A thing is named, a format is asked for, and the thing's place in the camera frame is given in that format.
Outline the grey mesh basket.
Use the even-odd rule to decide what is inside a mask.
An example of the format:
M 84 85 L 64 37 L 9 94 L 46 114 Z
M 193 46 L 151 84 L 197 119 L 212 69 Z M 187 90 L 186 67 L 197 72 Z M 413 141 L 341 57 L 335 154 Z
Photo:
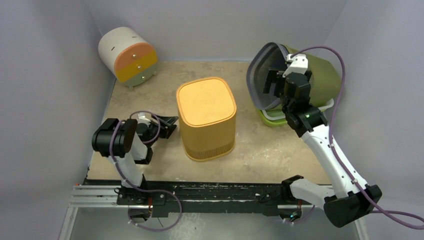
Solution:
M 246 72 L 246 84 L 254 106 L 259 110 L 277 107 L 281 101 L 274 96 L 274 87 L 270 93 L 263 93 L 268 71 L 275 69 L 284 72 L 287 69 L 286 56 L 288 49 L 280 43 L 265 44 L 251 61 Z

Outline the orange mesh basket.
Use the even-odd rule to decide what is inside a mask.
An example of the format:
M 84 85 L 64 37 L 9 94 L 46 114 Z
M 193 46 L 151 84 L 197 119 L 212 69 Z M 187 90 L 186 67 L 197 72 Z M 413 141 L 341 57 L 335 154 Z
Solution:
M 237 105 L 224 79 L 186 82 L 176 90 L 176 103 L 181 144 L 192 161 L 210 161 L 234 149 Z

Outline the olive green mesh basket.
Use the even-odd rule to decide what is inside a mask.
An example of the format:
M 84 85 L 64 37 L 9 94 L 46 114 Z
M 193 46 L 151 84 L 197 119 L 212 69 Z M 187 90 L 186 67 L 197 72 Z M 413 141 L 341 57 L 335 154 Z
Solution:
M 322 107 L 339 94 L 341 77 L 328 60 L 306 52 L 302 54 L 305 54 L 308 60 L 307 70 L 311 72 L 310 103 L 316 107 Z

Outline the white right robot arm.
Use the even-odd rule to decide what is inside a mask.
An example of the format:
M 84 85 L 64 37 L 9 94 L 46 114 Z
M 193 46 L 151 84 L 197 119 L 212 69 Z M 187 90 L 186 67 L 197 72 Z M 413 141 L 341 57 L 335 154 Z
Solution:
M 323 112 L 310 103 L 310 72 L 281 73 L 268 71 L 263 92 L 268 94 L 274 85 L 274 96 L 279 97 L 287 124 L 312 150 L 327 174 L 332 188 L 317 185 L 300 175 L 281 183 L 280 196 L 288 204 L 304 200 L 322 209 L 328 220 L 341 228 L 369 214 L 373 210 L 367 200 L 378 202 L 382 191 L 369 185 L 356 172 L 344 153 L 335 155 L 338 147 Z

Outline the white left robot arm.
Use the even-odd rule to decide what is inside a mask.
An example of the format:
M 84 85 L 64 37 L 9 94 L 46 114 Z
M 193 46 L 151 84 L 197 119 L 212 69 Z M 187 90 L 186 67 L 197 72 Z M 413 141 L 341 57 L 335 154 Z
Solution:
M 107 118 L 92 136 L 93 150 L 114 165 L 122 188 L 131 189 L 129 197 L 138 205 L 148 201 L 150 190 L 137 165 L 150 164 L 153 144 L 158 139 L 168 139 L 177 128 L 178 119 L 137 111 L 126 120 Z

